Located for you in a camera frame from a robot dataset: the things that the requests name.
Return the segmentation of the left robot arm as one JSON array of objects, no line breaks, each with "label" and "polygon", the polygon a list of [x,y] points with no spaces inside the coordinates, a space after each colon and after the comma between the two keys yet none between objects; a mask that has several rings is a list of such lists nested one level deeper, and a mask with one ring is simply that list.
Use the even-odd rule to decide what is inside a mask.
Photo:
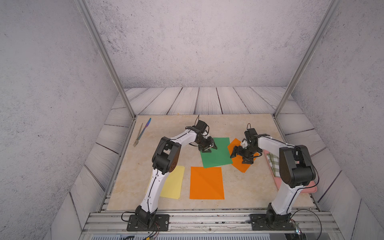
[{"label": "left robot arm", "polygon": [[209,135],[209,126],[199,119],[195,125],[186,127],[183,133],[172,138],[161,138],[152,157],[153,171],[149,188],[135,210],[135,217],[147,227],[154,223],[161,191],[167,177],[177,166],[182,146],[192,143],[202,153],[217,149],[214,139]]}]

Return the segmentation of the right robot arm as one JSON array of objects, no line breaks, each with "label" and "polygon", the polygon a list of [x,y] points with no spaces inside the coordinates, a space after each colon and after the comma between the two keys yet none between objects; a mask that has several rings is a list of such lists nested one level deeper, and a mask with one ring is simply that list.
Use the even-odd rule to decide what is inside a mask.
[{"label": "right robot arm", "polygon": [[269,223],[288,222],[291,219],[292,205],[302,190],[309,187],[316,178],[308,148],[304,145],[290,145],[272,138],[268,134],[258,134],[254,128],[245,131],[245,138],[239,146],[230,150],[230,158],[242,157],[243,164],[253,164],[255,153],[263,151],[279,157],[279,172],[282,179],[276,198],[269,204],[266,219]]}]

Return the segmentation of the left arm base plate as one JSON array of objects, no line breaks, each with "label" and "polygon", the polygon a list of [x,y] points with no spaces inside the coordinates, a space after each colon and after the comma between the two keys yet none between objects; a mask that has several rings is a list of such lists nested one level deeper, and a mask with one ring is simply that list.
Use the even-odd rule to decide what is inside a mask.
[{"label": "left arm base plate", "polygon": [[137,215],[130,215],[127,225],[128,232],[166,232],[169,230],[170,215],[156,214],[148,220],[140,220]]}]

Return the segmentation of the yellow paper sheet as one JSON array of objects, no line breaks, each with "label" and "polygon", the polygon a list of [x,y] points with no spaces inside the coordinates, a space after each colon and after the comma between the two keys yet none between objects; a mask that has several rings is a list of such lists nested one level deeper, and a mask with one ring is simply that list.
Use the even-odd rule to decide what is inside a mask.
[{"label": "yellow paper sheet", "polygon": [[178,200],[180,198],[184,172],[184,166],[176,166],[176,168],[167,177],[160,197],[175,200]]}]

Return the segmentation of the green paper sheet bottom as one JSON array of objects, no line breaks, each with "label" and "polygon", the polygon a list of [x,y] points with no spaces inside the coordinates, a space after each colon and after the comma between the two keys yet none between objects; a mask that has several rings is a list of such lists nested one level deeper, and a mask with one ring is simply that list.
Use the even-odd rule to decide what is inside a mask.
[{"label": "green paper sheet bottom", "polygon": [[211,148],[210,153],[201,153],[203,167],[205,169],[231,165],[233,160],[230,158],[228,146],[229,138],[214,138],[217,149]]}]

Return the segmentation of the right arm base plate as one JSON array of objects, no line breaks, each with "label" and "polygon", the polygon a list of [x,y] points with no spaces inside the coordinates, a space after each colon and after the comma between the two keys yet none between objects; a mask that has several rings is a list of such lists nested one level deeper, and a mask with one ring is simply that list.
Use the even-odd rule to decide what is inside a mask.
[{"label": "right arm base plate", "polygon": [[295,231],[288,215],[250,214],[253,231]]}]

